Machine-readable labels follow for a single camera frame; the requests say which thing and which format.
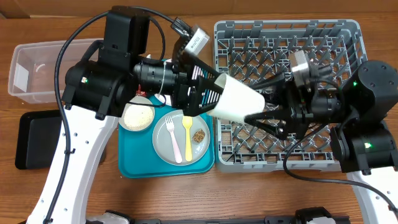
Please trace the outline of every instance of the cable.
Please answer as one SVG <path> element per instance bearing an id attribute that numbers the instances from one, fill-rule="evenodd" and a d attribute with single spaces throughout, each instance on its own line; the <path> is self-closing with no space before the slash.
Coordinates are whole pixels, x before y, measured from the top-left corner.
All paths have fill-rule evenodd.
<path id="1" fill-rule="evenodd" d="M 156 62 L 156 63 L 159 63 L 159 62 L 161 62 L 163 60 L 164 54 L 165 54 L 165 51 L 166 51 L 166 38 L 165 38 L 165 35 L 164 35 L 164 32 L 163 32 L 163 29 L 160 26 L 160 24 L 157 22 L 157 20 L 155 18 L 153 18 L 153 17 L 149 17 L 149 20 L 154 23 L 154 25 L 157 27 L 157 29 L 160 32 L 160 36 L 162 36 L 162 53 L 160 55 L 160 59 Z"/>
<path id="2" fill-rule="evenodd" d="M 48 224 L 52 222 L 51 215 L 52 212 L 54 211 L 55 204 L 57 203 L 58 197 L 60 195 L 63 181 L 65 180 L 65 176 L 67 174 L 67 169 L 68 169 L 68 164 L 69 164 L 69 157 L 70 157 L 70 130 L 69 130 L 69 125 L 68 125 L 68 120 L 67 116 L 65 114 L 65 111 L 63 109 L 62 105 L 62 100 L 61 100 L 61 94 L 60 94 L 60 86 L 59 86 L 59 74 L 60 74 L 60 67 L 61 67 L 61 61 L 62 57 L 69 46 L 69 44 L 72 42 L 72 40 L 87 26 L 89 26 L 91 23 L 94 21 L 97 21 L 98 19 L 101 19 L 102 17 L 106 16 L 108 12 L 103 12 L 91 19 L 89 19 L 87 22 L 85 22 L 83 25 L 81 25 L 69 38 L 68 40 L 63 44 L 60 53 L 58 54 L 57 62 L 55 63 L 55 73 L 54 73 L 54 88 L 55 88 L 55 98 L 57 99 L 57 105 L 58 109 L 60 110 L 62 122 L 65 128 L 65 137 L 66 137 L 66 147 L 65 147 L 65 160 L 63 162 L 63 167 L 62 167 L 62 172 L 60 176 L 60 180 L 58 181 L 57 188 L 54 193 L 54 197 L 51 201 L 49 210 L 47 212 L 47 215 L 45 216 L 45 219 L 43 221 L 43 224 Z"/>
<path id="3" fill-rule="evenodd" d="M 337 138 L 338 138 L 338 139 L 340 139 L 341 134 L 343 134 L 343 128 L 346 126 L 346 124 L 347 124 L 349 121 L 351 121 L 351 120 L 350 120 L 350 119 L 345 119 L 345 120 L 341 123 L 340 127 L 338 128 L 338 132 L 337 132 Z"/>
<path id="4" fill-rule="evenodd" d="M 161 105 L 149 105 L 146 103 L 133 103 L 133 102 L 127 102 L 127 103 L 131 104 L 131 105 L 151 106 L 153 108 L 162 108 L 166 105 L 166 96 L 164 96 L 163 94 L 161 94 L 160 96 L 163 96 L 163 98 L 164 98 L 164 102 Z"/>
<path id="5" fill-rule="evenodd" d="M 91 56 L 104 44 L 103 40 L 96 40 L 94 41 L 86 50 L 86 52 L 81 57 L 81 61 L 88 61 Z"/>
<path id="6" fill-rule="evenodd" d="M 133 9 L 141 9 L 143 11 L 150 12 L 153 15 L 160 16 L 161 18 L 163 18 L 163 19 L 165 19 L 165 20 L 167 20 L 167 21 L 169 21 L 171 23 L 174 22 L 174 20 L 172 18 L 170 18 L 169 16 L 166 16 L 165 14 L 162 14 L 162 13 L 160 13 L 158 11 L 153 10 L 153 9 L 148 9 L 146 7 L 141 7 L 141 6 L 129 6 L 129 7 L 133 8 Z"/>
<path id="7" fill-rule="evenodd" d="M 381 191 L 379 191 L 378 189 L 375 189 L 374 187 L 368 185 L 368 184 L 364 184 L 364 183 L 360 183 L 357 181 L 352 181 L 352 180 L 335 180 L 335 179 L 318 179 L 318 178 L 311 178 L 311 177 L 302 177 L 300 175 L 294 174 L 293 172 L 291 172 L 288 168 L 287 168 L 287 159 L 289 158 L 289 156 L 291 155 L 291 153 L 293 152 L 293 150 L 302 142 L 304 142 L 305 140 L 307 140 L 310 136 L 318 133 L 319 131 L 321 131 L 327 124 L 322 124 L 321 126 L 317 127 L 315 130 L 313 130 L 312 132 L 310 132 L 308 135 L 304 136 L 303 139 L 299 140 L 298 142 L 296 142 L 286 153 L 285 158 L 284 158 L 284 163 L 283 163 L 283 167 L 284 170 L 286 172 L 286 174 L 288 174 L 291 177 L 294 177 L 298 180 L 306 180 L 306 181 L 311 181 L 311 182 L 319 182 L 319 183 L 334 183 L 334 184 L 348 184 L 348 185 L 355 185 L 358 187 L 363 187 L 365 189 L 371 190 L 374 193 L 378 194 L 380 197 L 382 197 L 387 204 L 389 205 L 389 209 L 391 211 L 394 212 L 394 214 L 396 215 L 397 219 L 398 219 L 398 209 L 395 207 L 395 205 L 391 202 L 391 200 L 384 195 Z"/>

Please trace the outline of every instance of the gray dish rack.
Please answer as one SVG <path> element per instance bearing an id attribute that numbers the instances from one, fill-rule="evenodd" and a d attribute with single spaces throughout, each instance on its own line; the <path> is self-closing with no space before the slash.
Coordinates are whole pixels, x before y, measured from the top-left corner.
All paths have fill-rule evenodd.
<path id="1" fill-rule="evenodd" d="M 219 21 L 215 24 L 216 70 L 250 84 L 284 72 L 291 78 L 288 56 L 304 50 L 316 63 L 333 64 L 340 85 L 366 61 L 359 24 L 354 20 Z M 320 84 L 320 88 L 329 88 Z M 275 105 L 266 105 L 275 110 Z M 303 142 L 288 161 L 290 169 L 339 171 L 330 149 L 330 127 Z M 216 166 L 222 172 L 281 170 L 294 136 L 281 141 L 248 124 L 216 121 Z"/>

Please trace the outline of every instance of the fork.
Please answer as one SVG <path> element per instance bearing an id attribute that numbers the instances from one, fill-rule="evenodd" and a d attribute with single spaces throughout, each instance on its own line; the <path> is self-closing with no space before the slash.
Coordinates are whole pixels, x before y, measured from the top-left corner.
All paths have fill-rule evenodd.
<path id="1" fill-rule="evenodd" d="M 174 151 L 174 159 L 177 163 L 182 162 L 182 156 L 180 152 L 180 148 L 178 147 L 177 140 L 175 140 L 174 136 L 174 123 L 171 116 L 166 116 L 166 128 L 172 137 L 173 151 Z"/>

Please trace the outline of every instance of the small bowl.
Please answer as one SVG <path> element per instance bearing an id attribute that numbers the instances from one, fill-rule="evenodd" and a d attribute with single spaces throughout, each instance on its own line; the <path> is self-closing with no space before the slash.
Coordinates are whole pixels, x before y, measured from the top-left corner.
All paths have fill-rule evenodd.
<path id="1" fill-rule="evenodd" d="M 152 102 L 151 102 L 150 100 L 148 100 L 147 98 L 142 97 L 142 96 L 136 96 L 136 97 L 134 97 L 132 100 L 130 100 L 130 102 L 133 102 L 133 103 L 144 103 L 144 104 L 150 104 L 150 105 L 152 105 Z M 132 106 L 132 105 L 128 103 L 128 104 L 126 104 L 126 106 L 124 107 L 124 111 L 123 111 L 122 117 L 119 119 L 119 124 L 120 124 L 124 129 L 126 129 L 126 130 L 128 130 L 128 131 L 143 131 L 143 130 L 149 128 L 149 126 L 152 124 L 152 122 L 154 121 L 154 118 L 155 118 L 155 108 L 152 107 L 152 106 L 151 106 L 151 108 L 150 108 L 150 109 L 152 110 L 152 112 L 154 113 L 154 117 L 152 118 L 152 121 L 148 124 L 148 126 L 143 127 L 143 128 L 140 129 L 140 130 L 131 130 L 131 129 L 129 129 L 129 128 L 127 127 L 127 125 L 124 123 L 124 114 L 126 113 L 127 109 L 128 109 L 130 106 Z"/>

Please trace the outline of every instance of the white paper cup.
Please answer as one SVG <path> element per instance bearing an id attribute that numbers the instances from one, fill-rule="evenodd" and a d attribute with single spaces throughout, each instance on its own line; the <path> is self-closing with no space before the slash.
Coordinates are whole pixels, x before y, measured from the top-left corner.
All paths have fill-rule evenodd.
<path id="1" fill-rule="evenodd" d="M 244 123 L 246 115 L 264 110 L 264 97 L 233 77 L 221 74 L 215 84 L 224 88 L 224 91 L 216 107 L 207 112 L 208 115 Z"/>

